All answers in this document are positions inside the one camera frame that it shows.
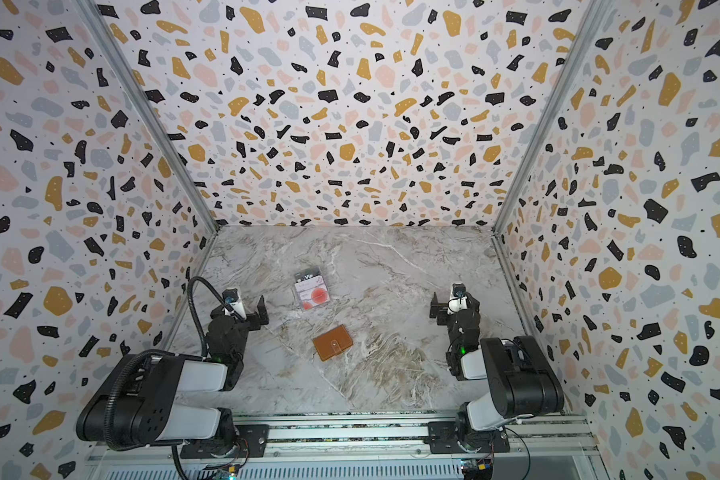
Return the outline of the brown leather card holder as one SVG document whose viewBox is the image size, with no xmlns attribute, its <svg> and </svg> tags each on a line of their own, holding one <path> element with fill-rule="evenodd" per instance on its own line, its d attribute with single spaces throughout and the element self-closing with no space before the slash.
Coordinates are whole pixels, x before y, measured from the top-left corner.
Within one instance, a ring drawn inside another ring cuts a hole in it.
<svg viewBox="0 0 720 480">
<path fill-rule="evenodd" d="M 353 346 L 352 337 L 345 325 L 339 325 L 312 339 L 321 361 L 336 357 Z"/>
</svg>

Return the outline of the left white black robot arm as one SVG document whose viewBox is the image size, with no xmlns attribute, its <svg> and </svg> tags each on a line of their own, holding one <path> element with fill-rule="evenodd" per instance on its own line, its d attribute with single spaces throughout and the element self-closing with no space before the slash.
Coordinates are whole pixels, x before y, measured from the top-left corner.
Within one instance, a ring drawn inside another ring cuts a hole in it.
<svg viewBox="0 0 720 480">
<path fill-rule="evenodd" d="M 242 450 L 245 437 L 228 408 L 178 400 L 181 394 L 234 389 L 244 370 L 248 334 L 269 323 L 264 298 L 244 317 L 241 306 L 227 299 L 212 311 L 204 356 L 159 349 L 125 355 L 80 413 L 77 437 L 113 451 L 183 446 L 185 458 L 223 458 Z"/>
</svg>

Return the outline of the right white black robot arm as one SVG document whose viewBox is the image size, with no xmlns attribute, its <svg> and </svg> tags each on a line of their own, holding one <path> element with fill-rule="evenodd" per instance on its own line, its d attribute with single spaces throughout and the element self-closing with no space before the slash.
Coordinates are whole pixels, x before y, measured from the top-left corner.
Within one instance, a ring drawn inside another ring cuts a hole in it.
<svg viewBox="0 0 720 480">
<path fill-rule="evenodd" d="M 564 410 L 563 388 L 536 339 L 483 338 L 480 302 L 463 284 L 452 286 L 446 302 L 434 296 L 429 317 L 447 329 L 450 374 L 459 381 L 484 380 L 488 387 L 480 398 L 462 404 L 454 421 L 429 426 L 435 445 L 483 453 L 506 425 Z"/>
</svg>

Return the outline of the clear plastic card box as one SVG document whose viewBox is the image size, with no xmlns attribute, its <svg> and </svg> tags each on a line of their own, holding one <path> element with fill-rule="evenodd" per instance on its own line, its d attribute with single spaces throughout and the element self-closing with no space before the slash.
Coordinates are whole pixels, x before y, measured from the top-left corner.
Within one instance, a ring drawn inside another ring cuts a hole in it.
<svg viewBox="0 0 720 480">
<path fill-rule="evenodd" d="M 325 279 L 318 267 L 310 267 L 294 275 L 294 289 L 304 310 L 330 301 Z"/>
</svg>

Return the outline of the white ventilation grille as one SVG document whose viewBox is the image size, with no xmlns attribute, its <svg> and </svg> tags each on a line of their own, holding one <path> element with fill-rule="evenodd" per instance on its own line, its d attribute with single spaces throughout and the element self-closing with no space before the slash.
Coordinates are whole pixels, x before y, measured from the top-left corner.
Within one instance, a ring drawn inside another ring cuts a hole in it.
<svg viewBox="0 0 720 480">
<path fill-rule="evenodd" d="M 189 479 L 462 479 L 459 461 L 253 463 L 237 474 L 185 467 Z"/>
</svg>

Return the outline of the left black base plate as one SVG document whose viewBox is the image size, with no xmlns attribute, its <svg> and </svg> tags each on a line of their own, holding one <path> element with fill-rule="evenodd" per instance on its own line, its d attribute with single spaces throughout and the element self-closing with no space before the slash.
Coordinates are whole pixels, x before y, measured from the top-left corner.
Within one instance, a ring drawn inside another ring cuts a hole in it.
<svg viewBox="0 0 720 480">
<path fill-rule="evenodd" d="M 266 424 L 236 424 L 221 428 L 210 439 L 190 440 L 179 453 L 181 460 L 245 460 L 264 456 L 270 428 Z"/>
</svg>

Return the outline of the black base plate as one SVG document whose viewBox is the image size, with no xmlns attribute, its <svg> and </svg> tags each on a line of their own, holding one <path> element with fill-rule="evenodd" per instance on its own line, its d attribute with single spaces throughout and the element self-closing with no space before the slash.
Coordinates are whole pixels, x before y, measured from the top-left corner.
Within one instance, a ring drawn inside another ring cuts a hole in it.
<svg viewBox="0 0 720 480">
<path fill-rule="evenodd" d="M 270 428 L 266 424 L 236 424 L 221 428 L 210 439 L 190 440 L 179 453 L 181 460 L 245 460 L 264 456 Z"/>
<path fill-rule="evenodd" d="M 424 443 L 432 454 L 508 453 L 509 441 L 503 431 L 473 430 L 457 421 L 434 421 L 427 424 Z"/>
</svg>

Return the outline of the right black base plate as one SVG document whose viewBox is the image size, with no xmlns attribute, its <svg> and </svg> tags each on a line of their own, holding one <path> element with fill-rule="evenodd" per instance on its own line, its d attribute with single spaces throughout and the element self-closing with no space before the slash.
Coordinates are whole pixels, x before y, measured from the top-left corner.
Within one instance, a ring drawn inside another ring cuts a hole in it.
<svg viewBox="0 0 720 480">
<path fill-rule="evenodd" d="M 509 441 L 503 431 L 473 430 L 457 421 L 434 421 L 427 424 L 424 443 L 432 454 L 508 453 Z"/>
</svg>

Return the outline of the aluminium mounting rail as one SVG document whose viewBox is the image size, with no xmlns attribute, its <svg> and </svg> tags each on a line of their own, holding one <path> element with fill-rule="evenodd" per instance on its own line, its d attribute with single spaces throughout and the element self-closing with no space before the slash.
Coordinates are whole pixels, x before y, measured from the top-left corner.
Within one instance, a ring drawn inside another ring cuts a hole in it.
<svg viewBox="0 0 720 480">
<path fill-rule="evenodd" d="M 255 463 L 349 461 L 496 456 L 583 457 L 599 455 L 587 421 L 577 415 L 526 418 L 483 433 L 476 441 L 458 438 L 454 411 L 238 416 L 238 435 Z"/>
</svg>

